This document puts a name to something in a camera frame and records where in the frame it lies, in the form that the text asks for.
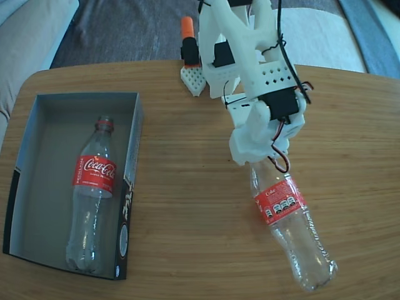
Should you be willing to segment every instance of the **robotic arm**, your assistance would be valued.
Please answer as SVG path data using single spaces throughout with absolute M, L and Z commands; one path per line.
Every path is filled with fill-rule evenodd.
M 246 5 L 252 5 L 254 29 Z M 195 74 L 209 84 L 212 98 L 221 97 L 234 124 L 229 147 L 235 162 L 242 166 L 269 158 L 281 172 L 289 171 L 289 139 L 304 125 L 308 97 L 284 58 L 270 0 L 207 0 L 199 10 L 201 67 L 186 65 L 182 80 L 198 96 L 204 86 L 194 91 L 190 74 Z M 256 50 L 266 62 L 258 61 Z M 183 47 L 183 59 L 187 52 Z M 232 94 L 240 81 L 244 93 Z M 286 159 L 286 168 L 277 165 L 279 156 Z

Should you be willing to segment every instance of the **black cable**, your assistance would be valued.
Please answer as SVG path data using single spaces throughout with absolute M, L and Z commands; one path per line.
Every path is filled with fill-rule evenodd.
M 286 41 L 283 39 L 283 34 L 281 35 L 280 39 L 282 39 L 283 46 L 286 46 Z M 276 45 L 275 45 L 275 46 L 271 46 L 271 47 L 265 49 L 265 50 L 261 53 L 261 55 L 264 55 L 265 52 L 267 52 L 267 51 L 269 51 L 269 50 L 272 50 L 272 49 L 275 49 L 275 48 L 277 48 L 278 46 L 279 46 L 279 41 L 276 41 Z
M 232 104 L 232 103 L 235 103 L 235 102 L 238 102 L 238 101 L 240 101 L 240 100 L 243 100 L 243 99 L 246 99 L 246 98 L 247 98 L 247 97 L 243 97 L 243 98 L 240 98 L 240 99 L 236 99 L 236 100 L 234 100 L 234 101 L 231 101 L 231 102 L 226 102 L 226 98 L 225 98 L 225 88 L 226 88 L 226 85 L 228 84 L 228 82 L 229 82 L 229 80 L 225 82 L 225 84 L 224 84 L 224 90 L 223 90 L 223 93 L 224 93 L 224 104 L 225 104 L 225 108 L 226 108 L 226 109 L 228 109 L 228 105 L 230 105 L 230 104 Z
M 277 36 L 279 36 L 279 37 L 282 36 L 282 32 L 281 32 L 281 15 L 282 15 L 282 0 L 278 0 L 278 3 L 277 3 Z M 299 87 L 302 95 L 306 99 L 306 102 L 308 104 L 311 104 L 311 100 L 308 97 L 307 92 L 304 90 L 303 85 L 301 84 L 301 81 L 298 78 L 298 75 L 296 74 L 296 72 L 294 71 L 294 69 L 292 67 L 292 64 L 290 63 L 290 60 L 288 58 L 288 54 L 286 53 L 286 50 L 285 50 L 285 47 L 284 47 L 284 44 L 283 44 L 283 40 L 282 39 L 278 39 L 277 41 L 279 43 L 279 47 L 281 48 L 283 59 L 285 60 L 285 63 L 287 64 L 287 67 L 289 68 L 290 73 L 292 74 L 297 86 Z
M 205 4 L 206 6 L 211 6 L 211 4 L 209 4 L 209 3 L 207 3 L 206 1 L 204 1 L 204 0 L 198 0 L 201 4 Z

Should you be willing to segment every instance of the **coca-cola logo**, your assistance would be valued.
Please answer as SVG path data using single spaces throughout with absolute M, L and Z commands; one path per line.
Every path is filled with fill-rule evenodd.
M 115 166 L 113 164 L 102 164 L 101 162 L 95 161 L 94 158 L 88 159 L 85 162 L 83 169 L 85 171 L 101 173 L 111 179 L 114 179 L 115 177 Z

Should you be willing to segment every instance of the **carpet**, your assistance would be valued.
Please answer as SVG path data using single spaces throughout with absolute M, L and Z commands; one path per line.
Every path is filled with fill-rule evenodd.
M 278 0 L 271 2 L 276 8 Z M 180 59 L 181 18 L 191 16 L 195 27 L 198 23 L 197 0 L 80 0 L 80 3 L 52 68 Z M 284 0 L 282 3 L 284 8 L 342 13 L 336 0 Z

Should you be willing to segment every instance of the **white 3d-printed robot arm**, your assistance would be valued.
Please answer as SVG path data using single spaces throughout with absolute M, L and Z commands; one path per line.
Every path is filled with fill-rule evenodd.
M 246 6 L 231 7 L 228 0 L 207 0 L 199 18 L 202 75 L 210 85 L 210 96 L 222 97 L 231 114 L 234 130 L 229 147 L 239 165 L 267 157 L 277 159 L 278 152 L 272 145 L 287 154 L 289 139 L 304 125 L 306 110 L 306 100 L 301 92 L 295 91 L 297 84 L 277 44 L 278 32 L 270 0 L 253 0 L 252 11 L 254 29 L 249 27 Z M 214 45 L 226 41 L 234 61 L 216 66 Z M 257 60 L 256 50 L 262 51 L 265 63 Z M 232 95 L 240 80 L 245 93 Z M 282 116 L 281 109 L 273 106 L 277 99 L 284 101 L 286 96 L 292 97 L 291 104 L 295 101 L 297 108 Z M 273 141 L 283 122 L 278 139 Z

